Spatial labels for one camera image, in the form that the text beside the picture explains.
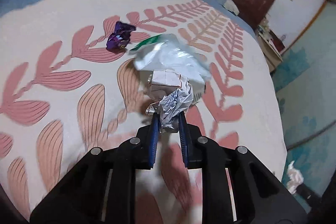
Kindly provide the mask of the purple candy wrapper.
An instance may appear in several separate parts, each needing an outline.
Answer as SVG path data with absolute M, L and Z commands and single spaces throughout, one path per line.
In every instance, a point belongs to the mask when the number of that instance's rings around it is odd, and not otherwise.
M 114 31 L 106 42 L 106 49 L 108 51 L 124 49 L 130 42 L 131 33 L 135 30 L 135 26 L 117 21 Z

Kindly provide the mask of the white tissue on floor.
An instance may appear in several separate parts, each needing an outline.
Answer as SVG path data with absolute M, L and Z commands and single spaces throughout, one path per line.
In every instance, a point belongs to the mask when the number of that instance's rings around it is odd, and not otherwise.
M 288 165 L 286 174 L 289 178 L 289 181 L 286 183 L 286 188 L 291 194 L 295 194 L 297 188 L 303 184 L 304 178 L 301 171 L 294 167 L 294 161 L 291 161 Z

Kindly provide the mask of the silver green foil bag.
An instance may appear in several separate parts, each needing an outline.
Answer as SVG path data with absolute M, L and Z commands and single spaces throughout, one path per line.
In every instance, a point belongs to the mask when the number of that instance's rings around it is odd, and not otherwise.
M 130 54 L 134 55 L 134 67 L 138 71 L 169 70 L 186 77 L 193 87 L 193 104 L 205 94 L 206 82 L 211 79 L 209 65 L 174 34 L 145 39 L 132 48 Z

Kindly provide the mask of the white pink leaf blanket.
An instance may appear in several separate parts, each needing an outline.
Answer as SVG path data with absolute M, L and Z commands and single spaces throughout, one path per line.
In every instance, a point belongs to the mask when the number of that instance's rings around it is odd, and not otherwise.
M 282 178 L 280 111 L 251 28 L 209 0 L 1 0 L 1 186 L 24 219 L 95 146 L 147 124 L 147 74 L 130 49 L 110 52 L 116 23 L 130 47 L 174 34 L 209 65 L 187 121 L 220 145 L 248 147 Z

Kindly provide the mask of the red box on nightstand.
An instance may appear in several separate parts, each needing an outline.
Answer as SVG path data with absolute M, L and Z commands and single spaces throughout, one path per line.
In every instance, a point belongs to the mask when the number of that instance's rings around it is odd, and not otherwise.
M 274 46 L 276 47 L 276 49 L 280 53 L 282 50 L 285 49 L 285 46 L 284 46 L 282 40 L 279 39 L 278 36 L 272 30 L 269 30 L 269 34 L 270 34 L 270 36 L 273 40 Z

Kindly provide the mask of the cream bedside drawer cabinet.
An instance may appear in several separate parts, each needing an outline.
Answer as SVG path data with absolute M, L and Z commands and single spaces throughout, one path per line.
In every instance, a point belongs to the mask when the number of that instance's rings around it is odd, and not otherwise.
M 269 72 L 272 73 L 283 62 L 280 53 L 259 31 L 255 32 L 259 46 L 264 54 Z

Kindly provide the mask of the blue floral sliding door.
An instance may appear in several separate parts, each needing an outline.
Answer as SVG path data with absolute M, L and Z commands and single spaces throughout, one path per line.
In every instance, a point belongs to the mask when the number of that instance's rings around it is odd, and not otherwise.
M 323 195 L 335 172 L 335 3 L 283 55 L 272 76 L 286 163 Z

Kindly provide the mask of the white paper ball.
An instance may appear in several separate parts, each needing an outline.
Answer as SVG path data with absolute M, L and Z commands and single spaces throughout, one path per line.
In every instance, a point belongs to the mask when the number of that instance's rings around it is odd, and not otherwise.
M 148 79 L 147 95 L 153 103 L 146 114 L 159 115 L 161 131 L 178 132 L 178 115 L 187 111 L 194 100 L 189 79 L 171 70 L 155 70 Z

